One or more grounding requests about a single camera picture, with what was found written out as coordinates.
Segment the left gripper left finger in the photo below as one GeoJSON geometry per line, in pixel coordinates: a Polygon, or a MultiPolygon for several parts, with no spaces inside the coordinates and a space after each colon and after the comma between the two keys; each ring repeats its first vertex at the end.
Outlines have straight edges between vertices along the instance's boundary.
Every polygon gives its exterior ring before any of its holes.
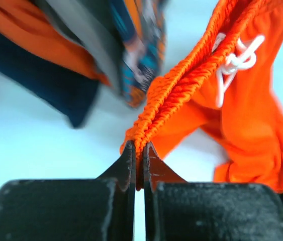
{"type": "Polygon", "coordinates": [[[132,141],[95,179],[12,180],[0,188],[0,240],[133,240],[132,141]]]}

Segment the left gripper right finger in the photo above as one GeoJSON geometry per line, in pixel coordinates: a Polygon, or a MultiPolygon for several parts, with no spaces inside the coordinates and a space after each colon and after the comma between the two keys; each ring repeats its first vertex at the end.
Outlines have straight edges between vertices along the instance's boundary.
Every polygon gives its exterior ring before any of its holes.
{"type": "Polygon", "coordinates": [[[283,240],[283,194],[256,183],[187,182],[143,151],[147,240],[283,240]]]}

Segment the bright orange shorts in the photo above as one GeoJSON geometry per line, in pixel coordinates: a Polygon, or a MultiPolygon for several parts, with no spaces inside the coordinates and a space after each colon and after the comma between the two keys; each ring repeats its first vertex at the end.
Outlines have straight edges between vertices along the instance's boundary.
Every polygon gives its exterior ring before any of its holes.
{"type": "Polygon", "coordinates": [[[226,151],[215,182],[261,183],[283,193],[283,109],[272,91],[272,67],[283,42],[283,1],[219,1],[202,38],[165,76],[125,139],[136,148],[136,188],[143,150],[165,157],[202,129],[226,151]]]}

